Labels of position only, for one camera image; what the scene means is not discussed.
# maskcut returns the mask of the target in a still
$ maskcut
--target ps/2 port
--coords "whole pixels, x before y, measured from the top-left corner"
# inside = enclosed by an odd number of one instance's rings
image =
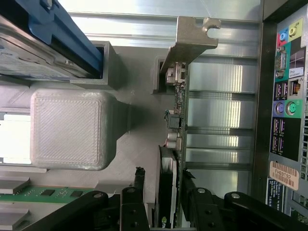
[[[276,104],[276,113],[281,114],[281,113],[283,113],[283,110],[284,110],[283,103],[281,103],[281,102],[277,103]]]
[[[293,101],[290,101],[289,103],[287,103],[286,107],[285,107],[285,112],[290,116],[294,115],[296,111],[296,104]]]

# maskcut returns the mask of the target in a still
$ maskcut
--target blue drive bracket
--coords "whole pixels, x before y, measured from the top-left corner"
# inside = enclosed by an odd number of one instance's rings
[[[31,33],[47,45],[57,38],[97,71],[103,67],[103,54],[78,28],[58,0],[15,0],[29,15]]]

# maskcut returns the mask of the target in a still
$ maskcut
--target green ps/2 port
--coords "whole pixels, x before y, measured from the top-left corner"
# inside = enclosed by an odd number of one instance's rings
[[[285,112],[290,116],[294,115],[296,111],[296,104],[293,101],[290,101],[286,107],[285,107]]]

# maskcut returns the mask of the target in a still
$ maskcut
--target usb port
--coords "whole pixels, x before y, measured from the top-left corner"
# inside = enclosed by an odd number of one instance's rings
[[[283,119],[280,119],[280,123],[279,123],[279,133],[280,134],[284,134],[284,124],[285,124],[285,121]]]
[[[283,138],[281,138],[281,137],[279,137],[279,139],[278,139],[278,151],[280,153],[283,152]]]
[[[282,96],[282,85],[281,83],[276,83],[276,98],[280,98]]]
[[[288,95],[288,83],[282,84],[282,97],[286,97]]]
[[[275,133],[278,133],[279,131],[279,120],[278,119],[274,119],[274,124],[273,124],[273,130]]]
[[[277,151],[277,148],[278,148],[278,139],[276,136],[273,136],[272,150]]]

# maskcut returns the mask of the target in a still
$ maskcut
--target aluminum panel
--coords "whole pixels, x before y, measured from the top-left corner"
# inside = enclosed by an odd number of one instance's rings
[[[220,135],[187,135],[189,148],[222,148],[247,149],[251,148],[252,138],[248,136],[220,136]]]
[[[189,99],[188,126],[253,128],[253,101]]]
[[[147,14],[259,20],[260,0],[59,0],[69,12]]]
[[[198,187],[209,189],[212,194],[223,198],[226,193],[240,191],[248,193],[248,182],[250,173],[247,171],[218,171],[218,170],[189,170],[193,176],[194,183]]]
[[[250,150],[187,148],[186,162],[205,163],[251,163]]]
[[[190,90],[254,93],[257,66],[192,63],[190,76]]]
[[[70,14],[90,40],[110,41],[113,46],[155,48],[169,48],[174,44],[177,16],[180,15]],[[202,26],[201,18],[196,23]],[[206,51],[206,54],[257,56],[258,23],[222,20],[221,26],[220,30],[209,30],[209,36],[218,38],[219,45],[217,49]]]

